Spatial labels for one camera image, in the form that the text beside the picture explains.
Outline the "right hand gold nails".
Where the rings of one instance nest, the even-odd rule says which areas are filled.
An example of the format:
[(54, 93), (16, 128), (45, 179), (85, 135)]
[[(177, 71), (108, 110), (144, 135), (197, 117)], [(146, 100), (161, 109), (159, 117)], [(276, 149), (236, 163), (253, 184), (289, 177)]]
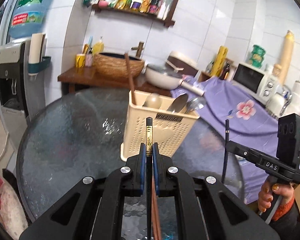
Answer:
[(258, 194), (258, 209), (261, 212), (266, 212), (271, 207), (275, 195), (281, 196), (282, 200), (277, 209), (277, 212), (287, 213), (294, 204), (294, 188), (290, 184), (279, 184), (271, 181), (268, 177), (261, 187)]

